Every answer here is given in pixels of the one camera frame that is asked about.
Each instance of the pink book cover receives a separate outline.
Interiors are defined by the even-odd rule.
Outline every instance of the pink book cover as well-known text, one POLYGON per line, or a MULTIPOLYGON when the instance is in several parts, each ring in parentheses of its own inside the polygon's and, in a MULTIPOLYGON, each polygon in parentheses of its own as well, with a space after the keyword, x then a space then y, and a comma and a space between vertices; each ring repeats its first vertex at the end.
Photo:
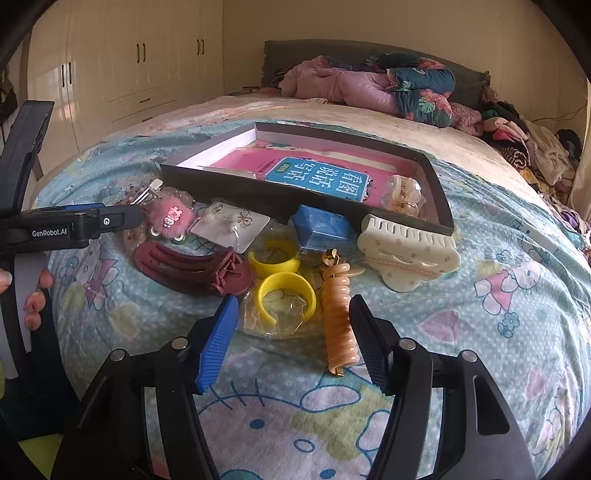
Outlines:
POLYGON ((307 150, 303 151, 287 145, 279 148, 273 146, 270 148, 248 146, 229 153, 211 166, 250 171, 255 173, 256 177, 260 180, 265 180, 266 175, 286 157, 314 160, 327 165, 347 168, 356 172, 365 173, 369 176, 371 181, 367 189, 367 197, 363 202, 373 207, 380 207, 380 200, 385 193, 388 177, 398 174, 404 177, 414 178, 417 168, 413 162, 404 158, 398 159, 398 157, 393 155, 389 155, 388 157, 388 160, 391 158, 391 163, 386 163, 386 159, 383 156, 364 154, 360 158, 358 151, 347 151, 346 148, 341 148, 338 152, 333 151, 331 154, 337 154, 338 157, 344 158, 323 155, 307 150), (353 159, 353 161, 345 160, 347 157, 353 159))

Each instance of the pink pom pom keychain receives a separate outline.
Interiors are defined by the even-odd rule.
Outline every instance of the pink pom pom keychain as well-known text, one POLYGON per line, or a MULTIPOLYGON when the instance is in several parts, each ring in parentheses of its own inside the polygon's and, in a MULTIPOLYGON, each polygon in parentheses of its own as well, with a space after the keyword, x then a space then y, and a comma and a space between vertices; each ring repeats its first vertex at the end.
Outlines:
POLYGON ((180 245, 185 241, 187 231, 195 222, 197 214, 191 205, 187 205, 179 197, 162 193, 160 198, 150 205, 147 216, 150 222, 148 229, 150 237, 162 236, 180 245))

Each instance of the orange spiral hair tie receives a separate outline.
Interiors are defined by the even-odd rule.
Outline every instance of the orange spiral hair tie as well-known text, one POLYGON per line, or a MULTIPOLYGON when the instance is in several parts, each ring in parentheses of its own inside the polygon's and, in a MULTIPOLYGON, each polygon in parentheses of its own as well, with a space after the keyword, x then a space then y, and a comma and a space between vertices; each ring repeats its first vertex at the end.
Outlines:
POLYGON ((357 340, 349 323, 350 265, 340 263, 335 249, 322 255, 322 263, 327 267, 322 272, 320 294, 327 360, 330 373, 342 376, 343 367, 359 362, 357 340))

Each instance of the black handheld device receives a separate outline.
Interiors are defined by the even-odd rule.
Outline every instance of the black handheld device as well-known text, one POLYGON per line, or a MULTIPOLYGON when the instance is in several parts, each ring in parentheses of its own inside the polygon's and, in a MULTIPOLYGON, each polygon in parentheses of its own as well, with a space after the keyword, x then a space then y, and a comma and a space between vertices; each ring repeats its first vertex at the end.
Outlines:
POLYGON ((102 233, 135 228, 142 222, 142 211, 137 205, 97 203, 21 211, 29 175, 41 150, 53 105, 53 102, 34 100, 24 102, 0 156, 0 268, 14 278, 0 296, 3 320, 0 357, 5 369, 13 371, 7 378, 19 376, 31 391, 36 385, 35 372, 29 358, 30 348, 25 347, 23 340, 26 333, 19 319, 17 299, 33 292, 18 291, 27 283, 19 281, 20 278, 30 276, 34 270, 32 265, 43 260, 32 254, 84 248, 90 239, 102 233), (26 267, 18 271, 19 265, 26 267))

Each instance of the pink fluffy ball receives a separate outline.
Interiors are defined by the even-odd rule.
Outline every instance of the pink fluffy ball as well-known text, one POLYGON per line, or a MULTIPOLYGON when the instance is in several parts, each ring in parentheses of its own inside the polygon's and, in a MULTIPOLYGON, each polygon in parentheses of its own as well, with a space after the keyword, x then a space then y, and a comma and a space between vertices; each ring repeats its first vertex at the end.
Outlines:
POLYGON ((172 195, 162 195, 148 213, 148 220, 154 232, 169 240, 187 233, 195 217, 196 213, 190 207, 172 195))

